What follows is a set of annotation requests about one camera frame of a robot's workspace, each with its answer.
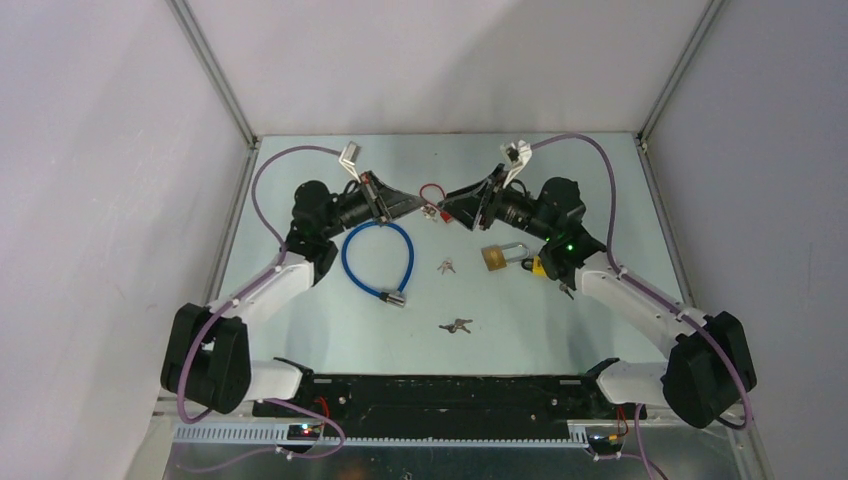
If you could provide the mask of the blue cable lock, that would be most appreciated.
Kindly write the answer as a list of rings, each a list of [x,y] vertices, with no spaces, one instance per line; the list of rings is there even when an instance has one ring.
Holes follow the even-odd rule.
[[[398,233],[401,236],[401,238],[404,240],[406,248],[407,248],[407,263],[406,263],[404,275],[401,278],[396,289],[393,290],[393,291],[378,291],[375,288],[371,287],[370,285],[366,284],[353,272],[351,265],[350,265],[350,262],[349,262],[348,252],[349,252],[349,247],[352,243],[352,240],[360,232],[362,232],[366,229],[376,228],[376,227],[389,228],[389,229],[395,231],[396,233]],[[376,221],[367,221],[365,223],[362,223],[362,224],[358,225],[357,227],[354,227],[351,230],[351,232],[347,235],[347,237],[344,239],[340,255],[341,255],[342,267],[343,267],[343,270],[345,272],[345,275],[358,289],[360,289],[364,293],[380,300],[381,302],[383,302],[387,305],[392,305],[392,306],[395,306],[397,308],[404,308],[405,307],[405,305],[406,305],[405,290],[406,290],[406,287],[408,286],[408,284],[411,280],[412,273],[413,273],[413,270],[414,270],[415,248],[414,248],[414,245],[413,245],[413,242],[412,242],[410,235],[407,233],[407,231],[403,227],[401,227],[397,224],[394,224],[394,223],[380,224]]]

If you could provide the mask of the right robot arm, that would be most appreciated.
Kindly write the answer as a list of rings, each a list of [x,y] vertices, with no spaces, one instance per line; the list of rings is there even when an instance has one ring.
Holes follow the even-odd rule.
[[[660,362],[613,360],[581,392],[585,411],[606,418],[621,404],[671,409],[695,428],[721,422],[741,403],[752,420],[749,392],[758,379],[741,321],[729,312],[710,315],[678,302],[618,263],[608,245],[582,224],[586,207],[576,182],[554,177],[538,196],[507,186],[504,175],[449,193],[439,206],[469,230],[501,221],[543,240],[544,274],[617,313],[662,355]]]

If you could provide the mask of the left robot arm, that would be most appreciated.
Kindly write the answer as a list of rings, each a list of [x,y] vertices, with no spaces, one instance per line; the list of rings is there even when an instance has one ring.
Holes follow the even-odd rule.
[[[296,296],[316,286],[338,253],[333,239],[368,222],[390,226],[423,207],[423,198],[393,189],[367,171],[332,193],[317,180],[294,192],[283,247],[232,294],[175,314],[160,374],[163,389],[221,414],[245,401],[277,399],[292,416],[316,403],[302,367],[284,359],[254,360],[249,335]]]

